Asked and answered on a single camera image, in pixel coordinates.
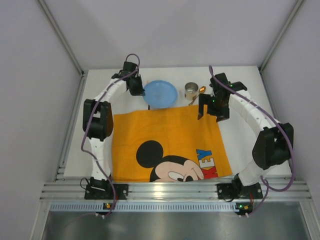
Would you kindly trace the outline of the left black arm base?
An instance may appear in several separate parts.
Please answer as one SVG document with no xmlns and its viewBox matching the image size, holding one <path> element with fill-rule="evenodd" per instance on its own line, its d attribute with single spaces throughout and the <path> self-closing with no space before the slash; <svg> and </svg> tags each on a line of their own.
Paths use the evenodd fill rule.
<svg viewBox="0 0 320 240">
<path fill-rule="evenodd" d="M 80 180 L 80 187 L 84 189 L 86 200 L 125 200 L 129 193 L 129 185 L 114 183 L 113 187 L 108 180 L 98 180 L 93 177 L 90 179 L 83 177 Z"/>
</svg>

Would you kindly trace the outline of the orange Mickey Mouse cloth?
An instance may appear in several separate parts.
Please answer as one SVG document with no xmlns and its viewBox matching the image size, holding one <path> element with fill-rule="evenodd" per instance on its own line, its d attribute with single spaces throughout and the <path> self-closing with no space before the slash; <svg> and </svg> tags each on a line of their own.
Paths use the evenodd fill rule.
<svg viewBox="0 0 320 240">
<path fill-rule="evenodd" d="M 189 182 L 232 174 L 216 118 L 197 106 L 137 110 L 114 117 L 117 182 Z"/>
</svg>

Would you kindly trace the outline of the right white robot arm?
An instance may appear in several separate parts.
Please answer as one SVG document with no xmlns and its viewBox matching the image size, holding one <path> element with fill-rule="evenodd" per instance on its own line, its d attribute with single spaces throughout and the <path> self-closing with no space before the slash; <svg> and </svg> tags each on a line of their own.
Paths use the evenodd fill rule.
<svg viewBox="0 0 320 240">
<path fill-rule="evenodd" d="M 233 109 L 248 124 L 256 136 L 252 160 L 234 179 L 243 187 L 253 186 L 272 167 L 293 156 L 293 126 L 272 117 L 252 98 L 242 82 L 228 81 L 225 73 L 212 74 L 209 85 L 212 92 L 199 96 L 197 118 L 208 114 L 221 122 L 229 119 Z"/>
</svg>

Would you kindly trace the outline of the blue plastic plate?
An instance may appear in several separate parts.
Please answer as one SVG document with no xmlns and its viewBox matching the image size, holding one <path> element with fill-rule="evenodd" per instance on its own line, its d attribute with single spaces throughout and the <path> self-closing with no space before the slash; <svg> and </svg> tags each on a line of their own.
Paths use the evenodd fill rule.
<svg viewBox="0 0 320 240">
<path fill-rule="evenodd" d="M 173 107 L 178 99 L 177 89 L 168 81 L 154 80 L 144 87 L 144 101 L 155 109 Z"/>
</svg>

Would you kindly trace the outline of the small metal cup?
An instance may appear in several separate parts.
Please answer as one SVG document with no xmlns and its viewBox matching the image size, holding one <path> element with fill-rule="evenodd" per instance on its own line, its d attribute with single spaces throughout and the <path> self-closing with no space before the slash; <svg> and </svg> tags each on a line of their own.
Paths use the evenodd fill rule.
<svg viewBox="0 0 320 240">
<path fill-rule="evenodd" d="M 192 101 L 197 95 L 199 86 L 195 82 L 188 82 L 184 86 L 184 97 L 188 101 Z"/>
</svg>

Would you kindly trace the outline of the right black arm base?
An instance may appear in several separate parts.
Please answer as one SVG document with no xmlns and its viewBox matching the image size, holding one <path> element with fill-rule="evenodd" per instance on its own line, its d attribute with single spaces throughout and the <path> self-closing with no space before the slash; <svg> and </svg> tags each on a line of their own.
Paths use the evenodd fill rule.
<svg viewBox="0 0 320 240">
<path fill-rule="evenodd" d="M 240 199 L 259 200 L 263 198 L 262 188 L 259 183 L 244 186 L 238 175 L 236 175 L 230 183 L 219 183 L 216 187 L 218 199 L 226 202 Z"/>
</svg>

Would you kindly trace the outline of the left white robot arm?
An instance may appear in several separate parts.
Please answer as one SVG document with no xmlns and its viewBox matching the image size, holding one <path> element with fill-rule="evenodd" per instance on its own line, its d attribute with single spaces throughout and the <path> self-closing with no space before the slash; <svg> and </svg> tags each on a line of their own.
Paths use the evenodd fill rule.
<svg viewBox="0 0 320 240">
<path fill-rule="evenodd" d="M 80 149 L 92 159 L 91 177 L 94 180 L 109 180 L 112 173 L 111 150 L 114 132 L 112 104 L 120 95 L 129 92 L 131 96 L 144 96 L 139 63 L 126 60 L 119 72 L 115 73 L 107 86 L 92 99 L 83 103 L 82 128 L 84 135 Z"/>
</svg>

